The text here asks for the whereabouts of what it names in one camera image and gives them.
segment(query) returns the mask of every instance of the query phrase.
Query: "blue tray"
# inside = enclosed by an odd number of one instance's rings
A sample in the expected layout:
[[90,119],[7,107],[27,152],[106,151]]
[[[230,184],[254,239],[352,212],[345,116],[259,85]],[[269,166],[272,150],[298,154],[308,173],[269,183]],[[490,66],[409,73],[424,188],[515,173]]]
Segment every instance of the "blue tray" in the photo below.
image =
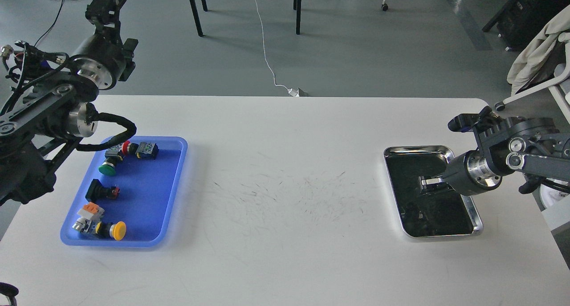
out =
[[[155,142],[159,154],[155,160],[126,156],[116,166],[116,176],[105,176],[98,171],[105,160],[105,151],[96,152],[59,232],[66,245],[151,247],[164,238],[188,143],[180,137],[135,136],[130,141]],[[125,222],[126,235],[122,241],[93,238],[71,227],[79,218],[79,209],[87,204],[85,194],[93,179],[100,180],[107,188],[114,185],[120,188],[117,199],[99,199],[97,204],[105,209],[102,221]]]

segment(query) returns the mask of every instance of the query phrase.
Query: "cloth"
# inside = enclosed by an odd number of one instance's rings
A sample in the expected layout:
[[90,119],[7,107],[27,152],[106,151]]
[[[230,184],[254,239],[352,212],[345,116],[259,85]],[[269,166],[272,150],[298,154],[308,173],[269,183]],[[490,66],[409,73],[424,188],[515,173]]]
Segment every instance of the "cloth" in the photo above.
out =
[[570,29],[570,5],[548,21],[511,66],[507,75],[507,82],[513,85],[511,95],[533,79],[552,52],[558,35],[568,29]]

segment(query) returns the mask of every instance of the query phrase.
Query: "white cable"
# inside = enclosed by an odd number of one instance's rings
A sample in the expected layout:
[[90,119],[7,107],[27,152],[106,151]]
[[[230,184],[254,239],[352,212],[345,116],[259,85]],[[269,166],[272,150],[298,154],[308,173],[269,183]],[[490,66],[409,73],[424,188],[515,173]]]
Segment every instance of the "white cable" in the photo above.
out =
[[261,14],[259,14],[259,6],[257,5],[257,0],[255,1],[255,9],[257,10],[257,15],[259,16],[259,23],[261,23],[261,38],[263,41],[263,58],[265,59],[265,64],[267,64],[267,67],[269,68],[269,70],[271,71],[271,74],[273,75],[273,84],[276,87],[283,87],[285,89],[287,89],[287,92],[289,92],[290,95],[296,97],[299,95],[299,91],[294,91],[293,89],[289,89],[284,85],[278,85],[277,81],[275,79],[275,72],[273,72],[273,69],[271,68],[271,66],[269,66],[269,61],[267,61],[267,52],[265,50],[265,31],[263,31],[263,21],[261,20]]

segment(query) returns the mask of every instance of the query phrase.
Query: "chair wheel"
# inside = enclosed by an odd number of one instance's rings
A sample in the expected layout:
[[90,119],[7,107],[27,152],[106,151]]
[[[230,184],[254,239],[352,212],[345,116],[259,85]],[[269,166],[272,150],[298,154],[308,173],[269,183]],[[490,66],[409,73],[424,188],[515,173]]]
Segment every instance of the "chair wheel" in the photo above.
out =
[[495,103],[495,110],[503,111],[505,109],[505,104],[502,102]]

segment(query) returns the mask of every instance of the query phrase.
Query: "white table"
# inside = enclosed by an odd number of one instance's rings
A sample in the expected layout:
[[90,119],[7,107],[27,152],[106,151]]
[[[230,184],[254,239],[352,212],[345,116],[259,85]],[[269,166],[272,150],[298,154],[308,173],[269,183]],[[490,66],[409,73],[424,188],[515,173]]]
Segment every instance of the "white table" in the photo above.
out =
[[[404,235],[383,150],[471,134],[446,124],[476,99],[101,96],[138,135],[189,143],[165,240],[153,249],[61,243],[92,154],[22,206],[0,242],[21,305],[568,305],[570,271],[521,175],[474,198],[481,235]],[[95,143],[119,132],[99,125]]]

